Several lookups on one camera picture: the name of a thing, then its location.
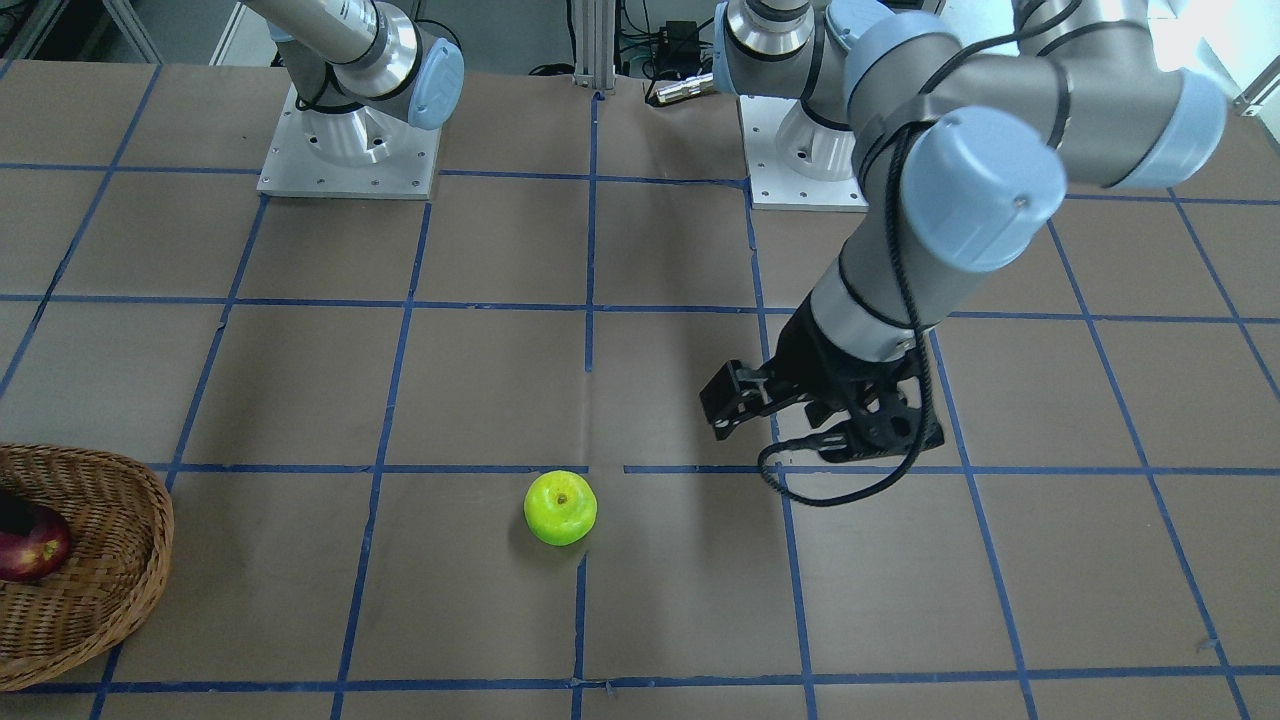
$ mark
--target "brown woven basket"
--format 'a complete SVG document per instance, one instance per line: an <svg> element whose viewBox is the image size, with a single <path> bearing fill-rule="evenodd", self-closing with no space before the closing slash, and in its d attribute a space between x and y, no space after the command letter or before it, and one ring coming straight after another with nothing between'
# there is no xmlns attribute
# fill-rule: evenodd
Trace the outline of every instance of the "brown woven basket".
<svg viewBox="0 0 1280 720"><path fill-rule="evenodd" d="M173 503L147 466L67 447L0 445L0 486L52 507L72 530L56 573L0 582L0 691L17 691L142 625L169 579Z"/></svg>

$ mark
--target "metal post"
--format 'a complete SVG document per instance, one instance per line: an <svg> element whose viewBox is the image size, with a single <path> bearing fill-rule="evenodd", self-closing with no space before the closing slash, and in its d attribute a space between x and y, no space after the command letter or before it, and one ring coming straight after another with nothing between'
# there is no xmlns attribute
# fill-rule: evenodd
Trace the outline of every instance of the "metal post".
<svg viewBox="0 0 1280 720"><path fill-rule="evenodd" d="M129 0L102 0L102 6L106 8L106 13L115 20L115 27L120 28L120 35L124 36L125 42L138 55L142 55L143 60L152 65L164 64L160 50L156 49L155 42L151 41L151 36L147 35L147 28L142 27L142 20L138 19L138 14L133 10Z"/></svg>
<svg viewBox="0 0 1280 720"><path fill-rule="evenodd" d="M1244 92L1235 99L1231 105L1235 111L1245 118L1252 118L1262 110L1262 105L1280 90L1280 56L1271 60L1267 69L1262 70L1258 79L1249 83Z"/></svg>
<svg viewBox="0 0 1280 720"><path fill-rule="evenodd" d="M577 61L573 82L613 92L617 74L613 68L614 13L617 0L573 0L573 23L577 27Z"/></svg>

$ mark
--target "metal base plate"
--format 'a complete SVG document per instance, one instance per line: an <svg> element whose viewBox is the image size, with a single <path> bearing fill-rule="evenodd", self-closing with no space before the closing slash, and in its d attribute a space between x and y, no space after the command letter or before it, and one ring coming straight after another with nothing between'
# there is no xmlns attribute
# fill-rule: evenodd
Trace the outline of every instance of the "metal base plate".
<svg viewBox="0 0 1280 720"><path fill-rule="evenodd" d="M440 131L404 127L385 160L357 168L335 165L311 150L302 114L293 105L296 97L291 87L257 181L259 192L276 197L431 199Z"/></svg>
<svg viewBox="0 0 1280 720"><path fill-rule="evenodd" d="M782 119L795 104L795 100L785 97L739 97L753 205L773 210L865 213L867 199L856 179L817 181L792 170L782 161L774 140Z"/></svg>

